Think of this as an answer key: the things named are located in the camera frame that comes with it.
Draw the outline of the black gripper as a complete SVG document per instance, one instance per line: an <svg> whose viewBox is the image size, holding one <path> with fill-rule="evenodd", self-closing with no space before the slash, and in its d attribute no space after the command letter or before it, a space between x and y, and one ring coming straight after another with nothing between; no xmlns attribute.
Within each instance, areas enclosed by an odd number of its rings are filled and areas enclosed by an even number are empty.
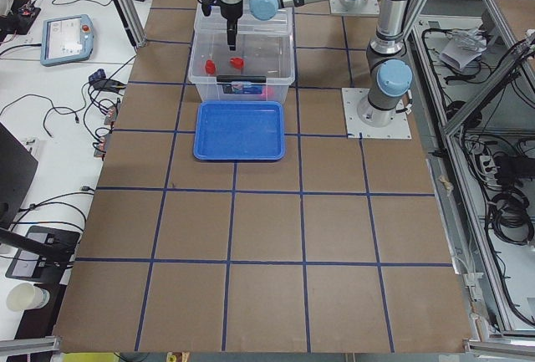
<svg viewBox="0 0 535 362"><path fill-rule="evenodd" d="M237 49L238 20L243 14L243 0L200 0L201 10L206 17L211 15L214 7L220 8L220 14L227 20L227 45L230 51Z"/></svg>

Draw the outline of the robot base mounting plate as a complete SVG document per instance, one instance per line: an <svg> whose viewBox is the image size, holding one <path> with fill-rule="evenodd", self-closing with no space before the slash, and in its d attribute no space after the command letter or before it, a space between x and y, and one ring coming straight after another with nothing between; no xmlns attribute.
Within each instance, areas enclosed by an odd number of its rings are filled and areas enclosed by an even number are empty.
<svg viewBox="0 0 535 362"><path fill-rule="evenodd" d="M377 0L330 0L330 12L336 15L377 17L380 5Z"/></svg>
<svg viewBox="0 0 535 362"><path fill-rule="evenodd" d="M382 111L369 102L367 88L342 88L346 135L353 139L410 140L411 105L402 100L395 109Z"/></svg>

